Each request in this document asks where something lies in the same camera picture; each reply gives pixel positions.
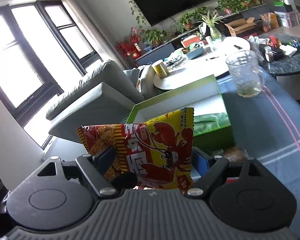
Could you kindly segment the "green snack bag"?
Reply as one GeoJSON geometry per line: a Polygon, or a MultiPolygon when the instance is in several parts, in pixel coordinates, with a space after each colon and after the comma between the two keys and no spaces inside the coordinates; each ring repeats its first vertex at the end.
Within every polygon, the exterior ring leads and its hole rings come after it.
{"type": "Polygon", "coordinates": [[[226,113],[212,113],[194,117],[194,133],[206,133],[231,125],[226,113]]]}

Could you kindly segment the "blue striped tablecloth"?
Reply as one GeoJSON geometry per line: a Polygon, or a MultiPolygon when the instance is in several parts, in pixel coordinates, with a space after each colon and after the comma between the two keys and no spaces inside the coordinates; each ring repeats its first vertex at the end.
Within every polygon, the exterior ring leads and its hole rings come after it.
{"type": "Polygon", "coordinates": [[[231,76],[214,79],[231,125],[196,136],[194,145],[213,153],[237,144],[260,161],[296,197],[291,228],[300,235],[300,105],[269,74],[264,78],[252,98],[237,95],[231,76]]]}

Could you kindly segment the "red festive decoration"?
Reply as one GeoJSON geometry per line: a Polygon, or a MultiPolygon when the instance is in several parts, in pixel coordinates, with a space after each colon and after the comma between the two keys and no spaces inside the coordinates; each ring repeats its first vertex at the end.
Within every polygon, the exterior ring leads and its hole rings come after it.
{"type": "Polygon", "coordinates": [[[132,27],[128,37],[116,44],[116,50],[126,59],[131,57],[136,60],[141,57],[141,35],[140,28],[132,27]]]}

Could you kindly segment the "round white coffee table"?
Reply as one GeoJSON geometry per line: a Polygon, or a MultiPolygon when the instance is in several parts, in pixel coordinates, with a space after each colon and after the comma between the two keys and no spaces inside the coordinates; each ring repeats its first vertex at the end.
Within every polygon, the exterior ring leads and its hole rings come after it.
{"type": "Polygon", "coordinates": [[[210,75],[221,78],[228,75],[226,59],[242,50],[250,50],[250,44],[241,37],[225,37],[222,42],[212,45],[212,51],[195,59],[186,60],[178,70],[160,79],[157,75],[153,83],[160,90],[172,90],[210,75]]]}

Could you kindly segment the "clear plastic storage bin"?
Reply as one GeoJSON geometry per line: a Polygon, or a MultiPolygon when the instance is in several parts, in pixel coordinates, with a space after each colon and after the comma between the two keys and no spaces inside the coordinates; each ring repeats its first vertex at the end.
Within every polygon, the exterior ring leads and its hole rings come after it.
{"type": "Polygon", "coordinates": [[[292,28],[300,25],[300,14],[298,10],[291,12],[274,12],[281,27],[292,28]]]}

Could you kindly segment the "potted green plant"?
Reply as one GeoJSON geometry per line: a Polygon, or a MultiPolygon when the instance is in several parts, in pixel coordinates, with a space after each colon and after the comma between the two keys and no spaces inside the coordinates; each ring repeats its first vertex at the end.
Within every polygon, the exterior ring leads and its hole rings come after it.
{"type": "Polygon", "coordinates": [[[151,46],[159,46],[167,36],[165,30],[160,31],[159,29],[148,29],[143,32],[143,43],[148,42],[151,46]]]}

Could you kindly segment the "grey sofa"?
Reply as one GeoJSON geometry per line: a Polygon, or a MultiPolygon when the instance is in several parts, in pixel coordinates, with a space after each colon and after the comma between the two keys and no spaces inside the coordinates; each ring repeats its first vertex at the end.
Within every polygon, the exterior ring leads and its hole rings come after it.
{"type": "Polygon", "coordinates": [[[136,89],[139,70],[122,70],[108,60],[83,76],[72,90],[52,102],[46,113],[49,135],[79,143],[81,126],[118,124],[145,100],[136,89]]]}

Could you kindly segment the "blue tray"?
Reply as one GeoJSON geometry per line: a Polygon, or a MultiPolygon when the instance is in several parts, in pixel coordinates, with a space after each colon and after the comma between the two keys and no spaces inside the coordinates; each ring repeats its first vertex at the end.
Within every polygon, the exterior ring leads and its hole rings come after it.
{"type": "Polygon", "coordinates": [[[204,54],[204,48],[199,47],[192,51],[189,51],[188,53],[185,54],[185,56],[188,60],[192,60],[192,59],[202,56],[203,54],[204,54]]]}

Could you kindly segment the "spider plant in vase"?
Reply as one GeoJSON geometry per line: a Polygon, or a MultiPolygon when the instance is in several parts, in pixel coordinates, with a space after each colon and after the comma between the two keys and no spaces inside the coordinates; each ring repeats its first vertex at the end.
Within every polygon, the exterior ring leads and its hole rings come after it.
{"type": "Polygon", "coordinates": [[[213,40],[221,39],[222,35],[219,30],[216,28],[216,25],[220,21],[220,16],[216,10],[211,11],[209,10],[205,14],[199,14],[203,22],[209,27],[210,29],[210,36],[213,40]]]}

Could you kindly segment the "clear glass mug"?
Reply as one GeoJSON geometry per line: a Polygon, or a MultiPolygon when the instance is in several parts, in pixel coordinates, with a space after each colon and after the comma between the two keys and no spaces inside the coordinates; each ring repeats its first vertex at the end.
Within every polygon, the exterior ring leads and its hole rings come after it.
{"type": "Polygon", "coordinates": [[[229,55],[226,64],[239,96],[252,98],[262,92],[265,79],[254,51],[243,50],[229,55]]]}

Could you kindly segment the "gold tin can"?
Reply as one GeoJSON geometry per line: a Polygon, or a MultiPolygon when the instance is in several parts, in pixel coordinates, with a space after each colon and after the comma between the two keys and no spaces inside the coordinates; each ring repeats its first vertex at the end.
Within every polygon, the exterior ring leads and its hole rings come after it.
{"type": "Polygon", "coordinates": [[[166,68],[163,60],[158,60],[154,62],[151,67],[154,69],[155,73],[160,77],[160,79],[164,79],[169,76],[169,71],[166,68]]]}

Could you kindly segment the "orange packaged bread bun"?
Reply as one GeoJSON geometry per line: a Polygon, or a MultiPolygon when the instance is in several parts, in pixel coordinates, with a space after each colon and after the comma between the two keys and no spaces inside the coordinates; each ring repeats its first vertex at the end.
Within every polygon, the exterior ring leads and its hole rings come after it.
{"type": "Polygon", "coordinates": [[[248,157],[246,151],[241,150],[237,145],[226,149],[223,153],[223,157],[233,163],[242,163],[248,157]]]}

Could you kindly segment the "dark round side table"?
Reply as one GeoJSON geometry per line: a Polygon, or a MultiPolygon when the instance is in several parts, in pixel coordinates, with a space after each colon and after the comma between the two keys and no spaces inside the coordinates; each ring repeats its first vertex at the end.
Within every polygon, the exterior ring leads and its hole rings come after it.
{"type": "Polygon", "coordinates": [[[297,51],[291,57],[283,55],[273,62],[263,61],[261,67],[270,74],[295,100],[300,100],[300,37],[278,33],[283,45],[294,43],[297,51]]]}

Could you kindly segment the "red yellow lobster snack bag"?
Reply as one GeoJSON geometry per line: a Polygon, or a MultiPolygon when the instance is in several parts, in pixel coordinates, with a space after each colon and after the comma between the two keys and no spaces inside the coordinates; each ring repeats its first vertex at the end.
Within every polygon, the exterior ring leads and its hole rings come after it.
{"type": "Polygon", "coordinates": [[[132,172],[138,186],[186,191],[193,185],[193,123],[194,109],[186,107],[140,124],[81,126],[76,132],[94,157],[114,148],[113,161],[103,165],[107,180],[132,172]]]}

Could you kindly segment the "open cardboard box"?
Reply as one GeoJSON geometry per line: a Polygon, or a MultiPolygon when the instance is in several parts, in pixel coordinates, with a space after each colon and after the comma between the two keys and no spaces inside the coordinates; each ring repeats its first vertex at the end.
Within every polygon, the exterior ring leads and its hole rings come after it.
{"type": "Polygon", "coordinates": [[[247,20],[245,20],[244,18],[240,18],[235,21],[225,23],[224,25],[228,28],[231,36],[238,36],[239,34],[244,33],[250,29],[254,29],[254,27],[256,26],[254,20],[254,17],[250,17],[247,20]]]}

